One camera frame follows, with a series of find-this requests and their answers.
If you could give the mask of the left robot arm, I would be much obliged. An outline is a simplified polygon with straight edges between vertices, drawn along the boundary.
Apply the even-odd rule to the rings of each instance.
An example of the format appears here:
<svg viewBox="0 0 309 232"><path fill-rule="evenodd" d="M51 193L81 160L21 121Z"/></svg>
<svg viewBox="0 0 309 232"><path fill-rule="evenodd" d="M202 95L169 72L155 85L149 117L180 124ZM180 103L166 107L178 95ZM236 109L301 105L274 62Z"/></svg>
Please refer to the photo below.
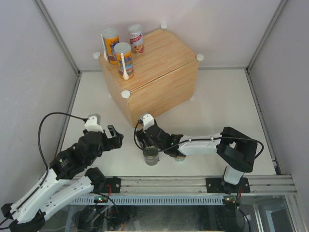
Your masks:
<svg viewBox="0 0 309 232"><path fill-rule="evenodd" d="M86 193L101 193L106 177L91 165L103 152L121 148L124 136L114 126L105 131L87 131L78 142L61 151L51 161L38 183L19 201L1 207L7 227L12 232L37 232L54 215L74 199Z"/></svg>

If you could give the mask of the white red tall can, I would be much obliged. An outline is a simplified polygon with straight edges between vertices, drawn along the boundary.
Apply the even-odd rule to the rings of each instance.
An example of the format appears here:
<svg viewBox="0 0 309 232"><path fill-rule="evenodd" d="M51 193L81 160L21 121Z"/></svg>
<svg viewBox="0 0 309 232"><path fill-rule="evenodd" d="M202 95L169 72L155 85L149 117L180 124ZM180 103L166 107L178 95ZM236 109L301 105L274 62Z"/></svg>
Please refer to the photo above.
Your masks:
<svg viewBox="0 0 309 232"><path fill-rule="evenodd" d="M143 53L144 52L144 42L143 42L143 32L142 25L135 24L128 28L130 36L130 45L133 53Z"/></svg>

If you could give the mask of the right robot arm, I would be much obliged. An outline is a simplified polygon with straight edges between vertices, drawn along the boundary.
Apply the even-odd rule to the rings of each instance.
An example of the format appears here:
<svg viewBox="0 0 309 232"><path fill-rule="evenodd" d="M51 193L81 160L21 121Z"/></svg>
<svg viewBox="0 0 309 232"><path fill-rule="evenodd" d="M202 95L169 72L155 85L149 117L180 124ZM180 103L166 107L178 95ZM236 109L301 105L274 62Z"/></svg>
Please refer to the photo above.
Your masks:
<svg viewBox="0 0 309 232"><path fill-rule="evenodd" d="M214 184L216 192L235 193L241 188L245 173L251 173L255 159L260 155L257 147L263 144L232 127L224 127L214 136L193 137L168 134L157 125L148 129L135 130L134 142L147 157L163 152L182 160L190 155L219 155L226 163L221 180Z"/></svg>

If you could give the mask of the orange can with white spoon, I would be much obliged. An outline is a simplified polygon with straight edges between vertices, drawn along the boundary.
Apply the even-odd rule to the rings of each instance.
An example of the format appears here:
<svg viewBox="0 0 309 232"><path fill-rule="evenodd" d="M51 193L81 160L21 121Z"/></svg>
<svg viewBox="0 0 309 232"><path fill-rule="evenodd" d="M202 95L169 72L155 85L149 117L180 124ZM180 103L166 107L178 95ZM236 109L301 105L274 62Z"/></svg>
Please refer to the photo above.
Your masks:
<svg viewBox="0 0 309 232"><path fill-rule="evenodd" d="M115 45L114 52L120 77L124 80L131 79L134 76L131 46L120 42Z"/></svg>

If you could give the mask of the silver round tin can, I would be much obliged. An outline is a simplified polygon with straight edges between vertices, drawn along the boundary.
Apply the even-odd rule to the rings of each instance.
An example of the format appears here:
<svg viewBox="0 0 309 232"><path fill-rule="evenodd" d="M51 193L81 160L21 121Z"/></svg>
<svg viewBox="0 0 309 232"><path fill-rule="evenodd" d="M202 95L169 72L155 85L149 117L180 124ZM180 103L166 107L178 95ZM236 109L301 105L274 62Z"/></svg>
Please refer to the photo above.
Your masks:
<svg viewBox="0 0 309 232"><path fill-rule="evenodd" d="M159 152L155 146L145 147L143 156L145 163L149 166L154 166L159 162Z"/></svg>

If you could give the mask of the orange tall can with spoon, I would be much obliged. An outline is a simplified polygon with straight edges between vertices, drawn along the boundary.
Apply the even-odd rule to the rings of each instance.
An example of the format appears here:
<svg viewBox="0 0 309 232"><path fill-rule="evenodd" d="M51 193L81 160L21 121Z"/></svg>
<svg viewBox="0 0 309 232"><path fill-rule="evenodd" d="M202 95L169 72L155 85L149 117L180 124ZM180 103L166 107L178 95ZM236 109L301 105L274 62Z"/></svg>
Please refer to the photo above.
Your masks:
<svg viewBox="0 0 309 232"><path fill-rule="evenodd" d="M105 29L101 34L101 38L103 40L103 45L105 49L105 54L107 56L107 61L116 65L116 55L114 51L114 47L119 43L119 35L116 29Z"/></svg>

